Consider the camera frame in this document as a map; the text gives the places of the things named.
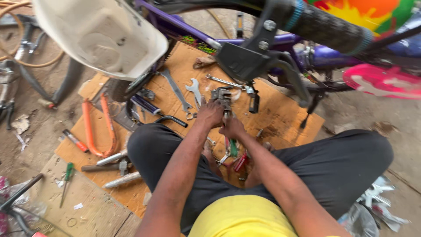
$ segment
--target concrete floor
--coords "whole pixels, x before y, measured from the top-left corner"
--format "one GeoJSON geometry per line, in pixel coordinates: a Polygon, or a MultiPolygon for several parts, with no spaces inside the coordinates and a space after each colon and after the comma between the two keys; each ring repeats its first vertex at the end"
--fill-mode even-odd
{"type": "MultiPolygon", "coordinates": [[[[232,34],[236,22],[236,12],[231,10],[215,10],[224,25],[232,34]]],[[[226,38],[219,25],[206,11],[197,11],[181,14],[184,20],[192,26],[202,30],[214,38],[226,38]]],[[[250,36],[253,27],[253,18],[246,15],[246,36],[250,36]]],[[[0,37],[5,38],[8,32],[13,32],[13,37],[7,41],[8,48],[19,41],[17,32],[13,29],[0,31],[0,37]]],[[[33,63],[46,62],[55,57],[58,47],[48,39],[42,46],[37,58],[33,63]]],[[[60,85],[64,77],[68,57],[54,66],[33,69],[33,73],[48,93],[60,85]]],[[[94,75],[94,71],[85,68],[80,85],[94,75]]],[[[21,81],[16,99],[15,117],[21,114],[30,114],[30,128],[24,133],[32,139],[29,146],[21,153],[21,144],[13,133],[6,131],[5,123],[0,124],[0,175],[11,178],[12,183],[25,181],[35,174],[46,164],[58,146],[58,138],[64,128],[70,129],[82,115],[82,98],[73,91],[62,104],[59,110],[47,110],[37,103],[40,96],[28,85],[21,81]]],[[[383,97],[375,97],[361,92],[345,92],[331,94],[324,99],[317,108],[316,113],[322,116],[325,126],[334,129],[335,125],[352,123],[356,128],[368,128],[373,122],[388,121],[395,125],[399,132],[390,135],[395,159],[390,172],[385,175],[392,180],[398,190],[385,193],[385,197],[392,202],[391,213],[410,220],[412,223],[403,225],[399,233],[390,231],[382,224],[381,236],[419,236],[421,233],[421,160],[418,158],[421,152],[421,123],[419,117],[421,102],[415,100],[397,100],[383,97]]],[[[317,139],[328,137],[324,131],[320,131],[317,139]]]]}

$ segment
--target orange bicycle fork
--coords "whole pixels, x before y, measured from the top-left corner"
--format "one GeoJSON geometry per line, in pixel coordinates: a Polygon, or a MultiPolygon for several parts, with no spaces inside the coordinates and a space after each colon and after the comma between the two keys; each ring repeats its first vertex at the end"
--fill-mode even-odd
{"type": "Polygon", "coordinates": [[[101,107],[105,115],[105,122],[107,123],[108,133],[111,138],[110,149],[106,152],[100,152],[95,147],[95,144],[93,142],[93,135],[92,135],[91,118],[89,116],[89,112],[91,110],[91,103],[89,102],[88,98],[86,98],[85,101],[82,103],[83,121],[85,123],[85,134],[86,134],[86,140],[87,140],[89,151],[92,154],[95,154],[96,156],[99,156],[99,157],[109,157],[110,155],[114,153],[117,147],[117,138],[115,135],[114,127],[112,125],[112,119],[109,114],[107,97],[104,95],[104,93],[101,94],[101,107]]]}

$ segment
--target person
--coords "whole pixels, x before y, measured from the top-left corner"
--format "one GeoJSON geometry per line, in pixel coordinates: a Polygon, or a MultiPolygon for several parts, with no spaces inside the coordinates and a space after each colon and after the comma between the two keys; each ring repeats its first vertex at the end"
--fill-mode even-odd
{"type": "Polygon", "coordinates": [[[202,100],[184,139],[155,123],[132,134],[128,157],[153,193],[135,236],[350,236],[336,220],[392,162],[385,137],[348,130],[269,151],[223,113],[218,101],[202,100]],[[254,161],[245,189],[217,174],[204,145],[223,122],[219,133],[241,142],[254,161]]]}

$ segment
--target screwdriver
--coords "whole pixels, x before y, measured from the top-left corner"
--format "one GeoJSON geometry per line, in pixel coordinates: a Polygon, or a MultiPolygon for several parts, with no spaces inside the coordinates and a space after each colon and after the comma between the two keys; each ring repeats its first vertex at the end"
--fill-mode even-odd
{"type": "Polygon", "coordinates": [[[67,185],[67,182],[70,180],[70,175],[72,173],[72,170],[73,170],[73,163],[69,162],[66,168],[66,176],[64,177],[64,188],[63,188],[63,195],[61,196],[60,208],[63,205],[64,193],[66,192],[66,185],[67,185]]]}

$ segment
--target purple bicycle frame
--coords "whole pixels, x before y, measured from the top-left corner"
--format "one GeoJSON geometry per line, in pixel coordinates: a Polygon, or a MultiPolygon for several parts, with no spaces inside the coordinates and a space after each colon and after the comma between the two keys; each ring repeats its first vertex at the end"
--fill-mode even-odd
{"type": "MultiPolygon", "coordinates": [[[[235,45],[241,45],[245,40],[213,39],[207,34],[186,24],[180,16],[169,15],[146,3],[144,0],[136,0],[135,7],[136,9],[141,8],[143,17],[167,37],[181,41],[210,55],[215,55],[216,49],[212,48],[207,43],[209,41],[215,40],[219,43],[229,42],[235,45]]],[[[308,60],[305,60],[305,55],[303,54],[304,51],[297,53],[293,48],[294,45],[298,44],[302,40],[304,40],[302,37],[290,33],[276,35],[273,46],[270,50],[288,52],[301,72],[304,72],[309,68],[316,70],[328,70],[350,67],[362,63],[354,57],[343,55],[340,52],[326,46],[316,46],[314,47],[314,53],[312,54],[311,65],[309,65],[308,60]]],[[[283,72],[282,69],[273,69],[271,74],[281,75],[283,72]]]]}

